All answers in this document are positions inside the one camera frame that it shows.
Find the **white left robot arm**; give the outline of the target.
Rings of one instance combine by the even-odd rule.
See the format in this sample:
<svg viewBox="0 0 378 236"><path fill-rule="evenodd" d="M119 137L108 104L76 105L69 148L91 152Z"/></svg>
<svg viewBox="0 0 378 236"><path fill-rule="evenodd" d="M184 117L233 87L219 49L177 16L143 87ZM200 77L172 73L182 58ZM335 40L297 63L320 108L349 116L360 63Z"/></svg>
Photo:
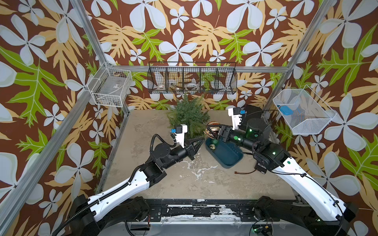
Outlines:
<svg viewBox="0 0 378 236"><path fill-rule="evenodd" d="M174 144L168 144L160 135L154 134L150 141L149 158L137 166L123 182L88 198L77 197L65 222L58 226L53 236L70 227L72 236L97 236L115 219L121 209L130 210L133 220L144 220L148 205L143 198L127 202L133 195L151 188L166 177L166 169L183 161L194 160L205 138L185 140L185 135L171 134Z"/></svg>

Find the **red gold striped ornament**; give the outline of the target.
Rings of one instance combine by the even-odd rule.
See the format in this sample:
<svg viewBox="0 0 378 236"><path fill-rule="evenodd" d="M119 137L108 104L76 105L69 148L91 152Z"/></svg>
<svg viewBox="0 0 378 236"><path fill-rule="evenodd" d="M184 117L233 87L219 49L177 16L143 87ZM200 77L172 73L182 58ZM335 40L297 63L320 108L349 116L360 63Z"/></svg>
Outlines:
<svg viewBox="0 0 378 236"><path fill-rule="evenodd" d="M207 123L204 133L211 139L218 139L220 129L221 124L216 121L212 121Z"/></svg>

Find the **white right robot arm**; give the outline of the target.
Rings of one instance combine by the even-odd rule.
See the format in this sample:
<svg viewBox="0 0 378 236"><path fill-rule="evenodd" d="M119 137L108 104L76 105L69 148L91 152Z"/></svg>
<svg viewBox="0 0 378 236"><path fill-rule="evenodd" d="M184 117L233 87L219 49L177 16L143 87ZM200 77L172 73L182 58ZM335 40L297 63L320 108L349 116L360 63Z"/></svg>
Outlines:
<svg viewBox="0 0 378 236"><path fill-rule="evenodd" d="M270 128L262 111L228 109L231 125L209 122L204 133L219 143L232 143L247 150L256 160L256 169L283 179L307 203L290 205L263 196L253 206L257 221L282 219L307 229L313 236L346 236L357 214L353 203L345 203L303 170L279 144L269 140Z"/></svg>

